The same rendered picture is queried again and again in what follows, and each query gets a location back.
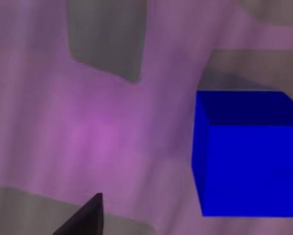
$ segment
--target blue box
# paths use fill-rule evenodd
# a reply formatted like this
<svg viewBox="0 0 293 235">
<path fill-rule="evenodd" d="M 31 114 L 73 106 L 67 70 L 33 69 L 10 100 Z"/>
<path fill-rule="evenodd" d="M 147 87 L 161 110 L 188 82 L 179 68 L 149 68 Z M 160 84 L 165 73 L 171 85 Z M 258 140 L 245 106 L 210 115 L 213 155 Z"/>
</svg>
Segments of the blue box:
<svg viewBox="0 0 293 235">
<path fill-rule="evenodd" d="M 192 169 L 203 216 L 293 217 L 293 101 L 198 91 Z"/>
</svg>

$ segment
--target cube side face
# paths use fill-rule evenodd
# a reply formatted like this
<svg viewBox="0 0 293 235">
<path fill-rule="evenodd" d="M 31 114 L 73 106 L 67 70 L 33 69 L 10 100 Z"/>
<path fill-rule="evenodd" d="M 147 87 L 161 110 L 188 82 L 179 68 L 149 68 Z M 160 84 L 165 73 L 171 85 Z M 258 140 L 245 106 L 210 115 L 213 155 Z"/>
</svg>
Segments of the cube side face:
<svg viewBox="0 0 293 235">
<path fill-rule="evenodd" d="M 205 216 L 293 217 L 293 127 L 210 126 Z"/>
<path fill-rule="evenodd" d="M 209 139 L 209 120 L 204 111 L 199 95 L 196 95 L 195 104 L 195 124 L 192 153 L 192 171 L 195 179 L 195 186 L 201 204 L 201 210 L 204 208 L 204 189 L 206 162 L 208 158 L 208 139 Z"/>
</svg>

